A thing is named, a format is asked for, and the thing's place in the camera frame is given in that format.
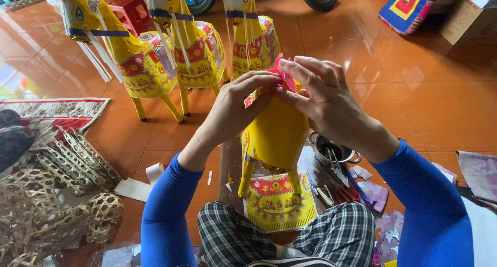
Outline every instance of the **metal pot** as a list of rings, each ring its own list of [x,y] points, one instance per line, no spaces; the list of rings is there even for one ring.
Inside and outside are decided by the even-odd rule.
[[[318,161],[323,165],[333,166],[333,160],[328,158],[328,153],[325,151],[326,147],[332,148],[337,156],[337,160],[340,163],[348,162],[352,164],[356,164],[361,162],[362,156],[360,153],[356,152],[353,149],[349,149],[346,146],[340,145],[339,143],[335,143],[331,140],[328,140],[324,136],[320,135],[316,131],[311,131],[308,136],[309,142],[314,146],[314,155],[318,159]],[[354,154],[357,154],[356,160],[351,160]]]

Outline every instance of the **blue arm sleeve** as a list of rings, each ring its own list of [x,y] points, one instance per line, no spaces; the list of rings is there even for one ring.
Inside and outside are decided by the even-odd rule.
[[[176,155],[145,204],[142,219],[142,266],[195,266],[185,213],[201,172],[179,165]]]
[[[397,266],[474,265],[466,208],[435,166],[404,140],[393,157],[372,165],[406,207]]]

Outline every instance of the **person's left hand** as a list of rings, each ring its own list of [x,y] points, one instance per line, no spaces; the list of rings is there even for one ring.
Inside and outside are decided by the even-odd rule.
[[[279,75],[275,73],[251,71],[225,84],[211,112],[197,130],[197,139],[214,148],[239,134],[269,104],[272,94],[260,95],[247,108],[244,106],[244,100],[259,86],[276,84],[280,80]]]

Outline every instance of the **paper horse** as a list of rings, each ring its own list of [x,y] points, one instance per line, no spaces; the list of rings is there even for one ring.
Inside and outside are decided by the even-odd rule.
[[[297,91],[295,80],[281,72],[277,65],[270,71],[280,73],[284,89]],[[245,100],[245,106],[252,104],[265,89],[259,87]],[[288,173],[293,193],[301,194],[297,162],[308,133],[307,116],[273,97],[264,111],[242,132],[242,181],[238,196],[247,194],[256,160],[262,161],[264,168],[274,174]]]
[[[157,31],[165,28],[173,41],[181,106],[189,115],[188,88],[211,87],[217,96],[218,82],[229,79],[223,42],[212,24],[193,20],[185,0],[145,1]]]
[[[274,66],[281,52],[273,20],[258,16],[255,0],[223,0],[227,20],[233,23],[235,46],[232,50],[232,79],[248,71]]]
[[[130,35],[103,0],[48,1],[58,2],[61,7],[65,33],[75,41],[91,42],[118,80],[124,82],[141,121],[147,120],[142,98],[162,99],[177,122],[184,120],[167,96],[177,81],[168,37],[157,32],[145,32],[138,38]],[[103,38],[110,57],[96,36]],[[89,48],[82,48],[90,59],[93,57],[93,64],[100,62]]]

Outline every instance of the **plaid pants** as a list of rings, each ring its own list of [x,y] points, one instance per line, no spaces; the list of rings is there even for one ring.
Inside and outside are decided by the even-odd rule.
[[[214,201],[198,214],[198,229],[210,267],[245,267],[276,259],[276,246],[264,230],[232,206]],[[362,204],[346,202],[321,213],[306,226],[293,248],[326,258],[337,267],[369,267],[373,260],[375,222]]]

